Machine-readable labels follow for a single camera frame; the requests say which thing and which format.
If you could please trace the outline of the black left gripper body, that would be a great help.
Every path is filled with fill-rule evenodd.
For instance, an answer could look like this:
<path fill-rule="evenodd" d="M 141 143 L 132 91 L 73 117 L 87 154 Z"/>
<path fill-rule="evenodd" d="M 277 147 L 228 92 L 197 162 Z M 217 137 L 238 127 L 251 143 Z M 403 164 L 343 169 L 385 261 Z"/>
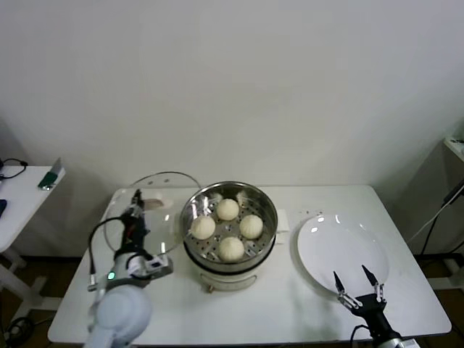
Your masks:
<path fill-rule="evenodd" d="M 144 241 L 148 234 L 144 217 L 126 217 L 123 226 L 123 251 L 144 250 Z"/>

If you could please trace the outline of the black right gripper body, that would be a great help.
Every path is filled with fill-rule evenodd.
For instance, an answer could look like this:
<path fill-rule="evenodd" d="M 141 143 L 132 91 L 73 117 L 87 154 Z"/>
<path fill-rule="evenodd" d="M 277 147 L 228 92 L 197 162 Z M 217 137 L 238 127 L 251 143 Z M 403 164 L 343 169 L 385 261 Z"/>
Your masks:
<path fill-rule="evenodd" d="M 361 317 L 367 324 L 373 339 L 390 339 L 392 328 L 384 315 L 386 302 L 377 300 L 375 294 L 366 294 L 356 297 L 362 306 L 354 310 L 354 314 Z"/>

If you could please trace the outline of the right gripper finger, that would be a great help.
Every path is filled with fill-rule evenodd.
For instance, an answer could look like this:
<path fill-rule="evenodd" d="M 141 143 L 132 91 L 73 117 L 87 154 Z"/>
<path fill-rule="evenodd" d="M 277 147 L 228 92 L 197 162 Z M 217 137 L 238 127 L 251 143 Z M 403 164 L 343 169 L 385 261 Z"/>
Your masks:
<path fill-rule="evenodd" d="M 367 269 L 364 265 L 362 265 L 362 269 L 369 283 L 373 287 L 373 293 L 363 295 L 362 298 L 369 299 L 369 300 L 376 300 L 378 303 L 384 303 L 385 302 L 384 285 L 380 283 L 377 277 L 372 272 L 370 272 L 369 269 Z"/>
<path fill-rule="evenodd" d="M 336 271 L 333 272 L 333 276 L 335 279 L 335 285 L 337 290 L 337 299 L 340 301 L 340 303 L 344 305 L 346 308 L 358 308 L 358 301 L 355 298 L 348 295 Z"/>

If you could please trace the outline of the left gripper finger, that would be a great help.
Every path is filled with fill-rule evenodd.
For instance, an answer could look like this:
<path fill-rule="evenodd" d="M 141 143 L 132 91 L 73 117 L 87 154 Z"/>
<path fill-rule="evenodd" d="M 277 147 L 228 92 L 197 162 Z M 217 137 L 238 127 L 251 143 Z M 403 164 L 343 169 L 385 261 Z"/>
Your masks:
<path fill-rule="evenodd" d="M 144 200 L 140 189 L 135 190 L 127 212 L 132 219 L 141 219 L 144 216 Z"/>

